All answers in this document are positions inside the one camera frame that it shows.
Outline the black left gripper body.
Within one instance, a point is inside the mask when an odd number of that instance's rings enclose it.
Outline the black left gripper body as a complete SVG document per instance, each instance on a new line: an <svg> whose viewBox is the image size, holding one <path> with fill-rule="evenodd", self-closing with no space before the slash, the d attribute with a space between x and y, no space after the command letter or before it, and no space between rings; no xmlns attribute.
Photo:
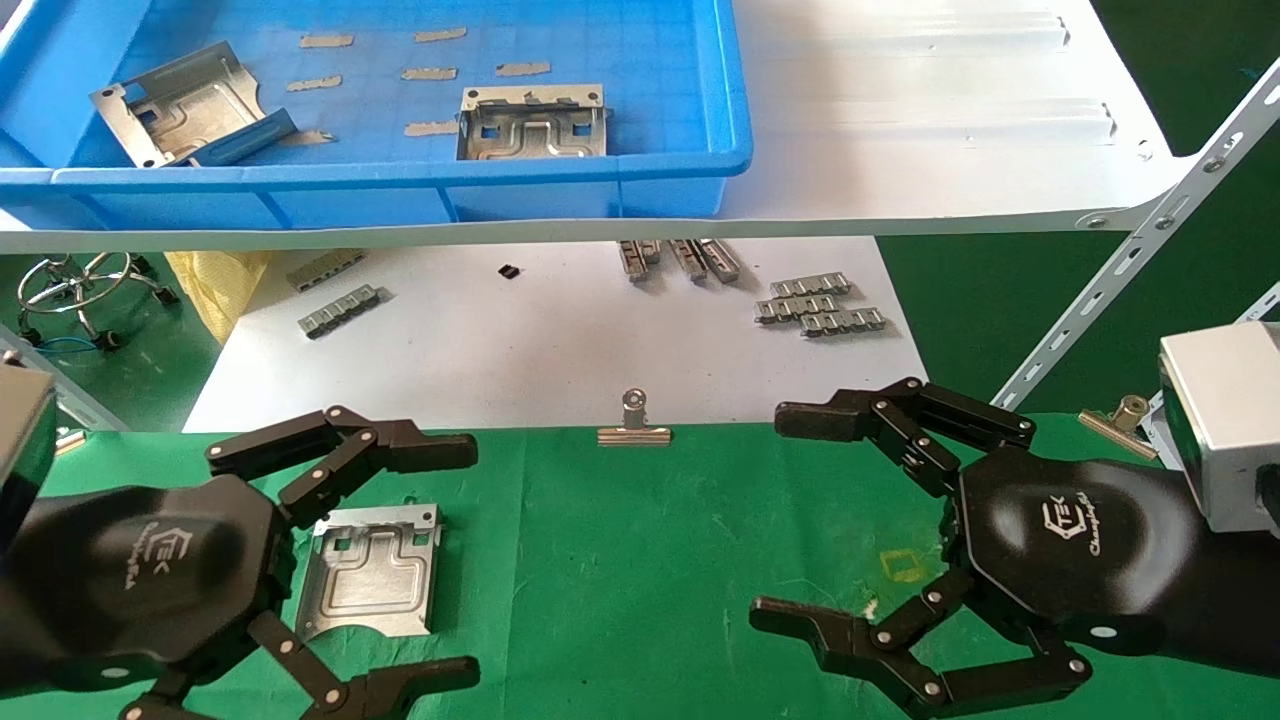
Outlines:
<svg viewBox="0 0 1280 720"><path fill-rule="evenodd" d="M275 503L234 477L38 498L3 556L3 691L215 682L296 566Z"/></svg>

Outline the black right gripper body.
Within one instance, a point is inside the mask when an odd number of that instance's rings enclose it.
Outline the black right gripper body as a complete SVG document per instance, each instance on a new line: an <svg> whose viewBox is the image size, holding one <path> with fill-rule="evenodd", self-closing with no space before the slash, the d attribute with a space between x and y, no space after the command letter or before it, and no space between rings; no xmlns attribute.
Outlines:
<svg viewBox="0 0 1280 720"><path fill-rule="evenodd" d="M1172 473L1002 447L960 471L947 519L945 556L973 579L965 603L1006 639L1202 656L1203 519Z"/></svg>

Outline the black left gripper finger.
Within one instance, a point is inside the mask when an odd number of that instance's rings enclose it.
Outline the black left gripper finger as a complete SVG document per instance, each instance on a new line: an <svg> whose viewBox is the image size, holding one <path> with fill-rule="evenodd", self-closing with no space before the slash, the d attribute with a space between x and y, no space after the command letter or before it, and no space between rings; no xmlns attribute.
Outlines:
<svg viewBox="0 0 1280 720"><path fill-rule="evenodd" d="M262 650L308 697L302 719L407 719L425 696L475 687L472 656L375 667L346 680L282 620L276 610L211 614L147 611L120 624L120 666L154 684L123 719L200 719L187 707L197 685L223 678Z"/></svg>
<svg viewBox="0 0 1280 720"><path fill-rule="evenodd" d="M380 471L413 474L474 466L474 436L429 436L410 419L375 421L343 407L308 413L210 445L214 475L244 482L311 462L279 491L276 506L293 528L323 520Z"/></svg>

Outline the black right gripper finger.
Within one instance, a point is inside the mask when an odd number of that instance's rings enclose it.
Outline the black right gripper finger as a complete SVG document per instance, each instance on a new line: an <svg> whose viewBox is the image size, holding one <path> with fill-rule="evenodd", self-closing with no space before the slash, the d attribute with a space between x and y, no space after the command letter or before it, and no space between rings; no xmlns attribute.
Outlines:
<svg viewBox="0 0 1280 720"><path fill-rule="evenodd" d="M933 433L983 452L1029 448L1036 434L1021 415L915 377L882 389L838 389L824 404L782 402L773 428L787 438L870 442L934 498L956 495L961 464Z"/></svg>
<svg viewBox="0 0 1280 720"><path fill-rule="evenodd" d="M823 673L870 683L911 719L951 719L1064 700L1093 669L1052 632L1019 626L1015 641L1030 657L936 671L913 647L977 592L975 577L948 570L881 624L837 609L760 596L750 625L804 641Z"/></svg>

